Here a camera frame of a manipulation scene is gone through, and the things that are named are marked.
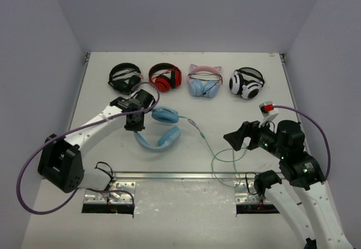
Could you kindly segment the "light blue headphones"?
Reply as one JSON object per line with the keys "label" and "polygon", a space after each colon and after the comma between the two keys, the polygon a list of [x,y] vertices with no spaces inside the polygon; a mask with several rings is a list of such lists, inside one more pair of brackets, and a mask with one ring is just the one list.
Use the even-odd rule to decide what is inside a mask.
{"label": "light blue headphones", "polygon": [[158,122],[158,126],[151,127],[144,138],[139,132],[134,132],[137,143],[151,151],[161,152],[170,148],[181,136],[181,129],[177,126],[178,111],[168,107],[155,107],[151,117]]}

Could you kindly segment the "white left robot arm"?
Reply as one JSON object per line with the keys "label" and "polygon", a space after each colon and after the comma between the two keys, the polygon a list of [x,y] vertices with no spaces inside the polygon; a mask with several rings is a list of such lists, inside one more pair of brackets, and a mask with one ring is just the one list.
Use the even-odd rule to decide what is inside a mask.
{"label": "white left robot arm", "polygon": [[144,114],[155,102],[154,96],[140,89],[130,98],[114,99],[101,113],[66,136],[50,135],[41,154],[38,173],[65,193],[77,188],[105,190],[112,181],[110,174],[100,169],[84,169],[83,159],[118,129],[144,129]]}

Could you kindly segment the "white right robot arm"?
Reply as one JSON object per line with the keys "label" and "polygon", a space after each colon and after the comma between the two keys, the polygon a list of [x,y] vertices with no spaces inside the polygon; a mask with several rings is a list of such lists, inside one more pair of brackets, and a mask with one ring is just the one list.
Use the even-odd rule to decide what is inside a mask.
{"label": "white right robot arm", "polygon": [[276,131],[259,121],[245,121],[223,138],[235,151],[249,138],[249,151],[262,148],[279,159],[283,178],[299,197],[300,209],[275,171],[255,175],[254,188],[269,200],[291,228],[301,248],[352,248],[347,240],[326,189],[326,178],[317,160],[305,151],[300,123],[283,120]]}

